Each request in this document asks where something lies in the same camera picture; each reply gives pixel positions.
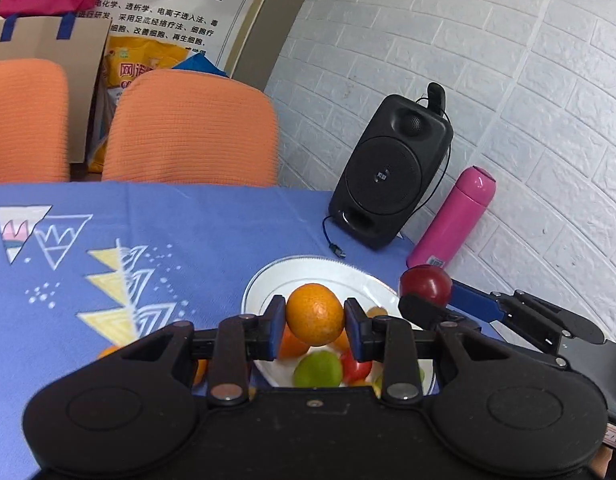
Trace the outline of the orange chair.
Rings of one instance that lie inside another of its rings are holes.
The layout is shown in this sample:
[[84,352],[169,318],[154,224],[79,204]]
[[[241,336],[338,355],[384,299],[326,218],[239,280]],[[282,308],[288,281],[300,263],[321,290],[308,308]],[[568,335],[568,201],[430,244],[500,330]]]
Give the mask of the orange chair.
[[276,184],[279,128],[260,90],[191,70],[154,70],[124,90],[102,180]]
[[39,58],[0,61],[0,184],[70,179],[64,70]]

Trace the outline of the white round plate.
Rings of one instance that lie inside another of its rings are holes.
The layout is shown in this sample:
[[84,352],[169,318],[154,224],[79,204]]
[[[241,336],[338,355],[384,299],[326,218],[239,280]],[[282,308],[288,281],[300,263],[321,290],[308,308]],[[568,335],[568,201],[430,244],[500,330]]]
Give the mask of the white round plate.
[[[349,264],[317,257],[288,257],[265,266],[246,287],[242,313],[262,314],[273,296],[280,295],[289,299],[297,288],[309,284],[328,288],[341,304],[353,297],[366,313],[373,308],[383,308],[387,314],[401,318],[397,293],[388,285]],[[340,341],[333,341],[328,346],[311,347],[301,356],[298,355],[301,347],[294,341],[288,344],[284,342],[280,354],[283,359],[272,362],[255,361],[255,365],[272,387],[291,388],[294,385],[295,368],[305,356],[313,352],[327,351],[339,359],[347,349],[344,341]],[[358,366],[361,366],[360,372],[363,368],[369,371],[363,382],[374,383],[378,393],[381,382],[379,378],[383,374],[381,363],[374,362],[372,368],[369,368],[369,365],[356,365]],[[433,362],[419,359],[419,371],[424,394],[432,393],[436,386]]]

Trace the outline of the left orange chair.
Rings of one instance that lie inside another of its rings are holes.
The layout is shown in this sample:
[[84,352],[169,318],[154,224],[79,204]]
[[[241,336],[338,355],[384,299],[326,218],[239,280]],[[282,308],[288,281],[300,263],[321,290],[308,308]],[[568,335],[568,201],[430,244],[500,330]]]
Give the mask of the left orange chair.
[[64,70],[39,58],[0,61],[0,184],[70,179]]

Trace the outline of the blue patterned tablecloth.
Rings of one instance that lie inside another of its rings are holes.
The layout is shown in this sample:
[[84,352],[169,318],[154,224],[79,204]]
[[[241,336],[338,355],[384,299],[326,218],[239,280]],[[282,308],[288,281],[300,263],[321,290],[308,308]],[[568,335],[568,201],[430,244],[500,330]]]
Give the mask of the blue patterned tablecloth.
[[411,243],[374,252],[323,226],[328,203],[292,188],[0,185],[0,479],[35,473],[21,417],[38,389],[169,323],[216,326],[273,260],[336,240],[395,286]]

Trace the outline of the orange mandarin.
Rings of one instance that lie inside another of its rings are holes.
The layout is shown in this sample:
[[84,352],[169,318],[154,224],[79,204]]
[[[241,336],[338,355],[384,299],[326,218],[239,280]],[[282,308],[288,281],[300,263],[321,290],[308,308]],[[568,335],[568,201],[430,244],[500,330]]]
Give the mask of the orange mandarin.
[[329,345],[339,353],[345,353],[350,350],[348,336],[345,330],[342,330],[339,336]]

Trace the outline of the white chinese text poster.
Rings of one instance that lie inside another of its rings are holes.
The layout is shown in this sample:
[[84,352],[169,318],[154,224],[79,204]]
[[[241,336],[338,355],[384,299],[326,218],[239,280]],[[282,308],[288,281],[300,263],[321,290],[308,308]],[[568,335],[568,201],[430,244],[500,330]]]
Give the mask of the white chinese text poster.
[[81,18],[108,18],[112,36],[147,37],[205,57],[227,74],[262,0],[95,0]]

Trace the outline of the pink thermos bottle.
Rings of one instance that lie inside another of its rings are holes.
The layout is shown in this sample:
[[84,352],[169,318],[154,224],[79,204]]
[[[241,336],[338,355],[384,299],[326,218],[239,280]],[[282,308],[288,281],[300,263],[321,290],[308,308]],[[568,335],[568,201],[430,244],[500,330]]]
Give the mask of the pink thermos bottle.
[[405,260],[408,268],[421,264],[448,266],[483,217],[496,189],[496,180],[485,169],[466,168]]

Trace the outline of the black speaker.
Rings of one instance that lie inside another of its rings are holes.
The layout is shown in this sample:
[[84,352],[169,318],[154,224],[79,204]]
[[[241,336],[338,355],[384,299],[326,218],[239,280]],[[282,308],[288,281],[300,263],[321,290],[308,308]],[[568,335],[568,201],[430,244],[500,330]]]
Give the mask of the black speaker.
[[386,96],[352,150],[329,215],[362,245],[387,246],[422,202],[452,139],[445,89],[437,82],[421,103]]

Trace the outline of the small orange tangerine on plate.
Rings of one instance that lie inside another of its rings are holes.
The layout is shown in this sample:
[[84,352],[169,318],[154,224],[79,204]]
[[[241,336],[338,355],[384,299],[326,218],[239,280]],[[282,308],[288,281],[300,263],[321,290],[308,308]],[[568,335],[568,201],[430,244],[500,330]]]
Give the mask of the small orange tangerine on plate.
[[279,360],[299,359],[310,350],[309,344],[305,344],[297,338],[288,325],[285,325],[282,342],[280,345]]

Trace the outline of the small red apple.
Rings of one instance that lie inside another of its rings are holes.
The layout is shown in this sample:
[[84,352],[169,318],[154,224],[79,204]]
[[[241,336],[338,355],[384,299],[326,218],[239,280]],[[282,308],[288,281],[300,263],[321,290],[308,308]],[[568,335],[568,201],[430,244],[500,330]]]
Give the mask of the small red apple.
[[347,386],[365,382],[372,372],[372,362],[359,362],[350,350],[342,353],[339,357],[343,383]]

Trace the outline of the small yellow-orange citrus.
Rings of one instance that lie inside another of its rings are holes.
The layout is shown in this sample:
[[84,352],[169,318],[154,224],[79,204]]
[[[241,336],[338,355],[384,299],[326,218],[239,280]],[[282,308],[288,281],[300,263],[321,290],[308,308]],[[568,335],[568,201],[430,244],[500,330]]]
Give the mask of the small yellow-orange citrus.
[[294,335],[311,347],[333,342],[344,329],[344,308],[326,286],[299,286],[286,304],[286,323]]

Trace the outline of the dark red plum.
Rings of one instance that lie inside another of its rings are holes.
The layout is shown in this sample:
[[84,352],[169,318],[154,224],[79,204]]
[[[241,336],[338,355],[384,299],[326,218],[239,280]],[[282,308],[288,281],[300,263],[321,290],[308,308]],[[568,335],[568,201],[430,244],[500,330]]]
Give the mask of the dark red plum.
[[415,295],[439,308],[447,307],[452,294],[452,280],[439,266],[420,264],[399,278],[399,296]]

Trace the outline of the green apple on table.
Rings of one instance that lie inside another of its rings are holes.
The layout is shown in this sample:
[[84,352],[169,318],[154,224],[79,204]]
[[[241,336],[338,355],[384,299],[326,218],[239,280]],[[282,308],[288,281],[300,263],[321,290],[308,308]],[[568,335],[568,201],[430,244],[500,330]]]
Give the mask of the green apple on table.
[[[378,365],[372,368],[372,372],[370,374],[371,385],[376,396],[379,398],[381,396],[381,388],[383,388],[383,370]],[[421,379],[422,386],[424,387],[424,391],[428,390],[428,380],[427,375],[424,368],[419,370],[419,379]]]

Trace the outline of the brown cardboard box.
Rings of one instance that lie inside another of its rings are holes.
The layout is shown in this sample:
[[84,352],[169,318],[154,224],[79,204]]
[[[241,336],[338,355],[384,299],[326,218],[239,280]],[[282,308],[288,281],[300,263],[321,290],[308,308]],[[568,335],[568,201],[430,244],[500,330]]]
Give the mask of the brown cardboard box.
[[0,61],[40,58],[60,65],[67,76],[69,162],[85,159],[109,29],[108,18],[71,13],[0,20]]

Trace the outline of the yellow-red peach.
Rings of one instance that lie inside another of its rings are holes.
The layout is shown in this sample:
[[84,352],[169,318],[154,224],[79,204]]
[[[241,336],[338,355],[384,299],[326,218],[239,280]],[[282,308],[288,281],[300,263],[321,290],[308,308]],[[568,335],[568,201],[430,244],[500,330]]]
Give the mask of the yellow-red peach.
[[377,318],[378,316],[386,316],[388,314],[387,310],[383,307],[372,307],[366,311],[366,316],[368,318]]

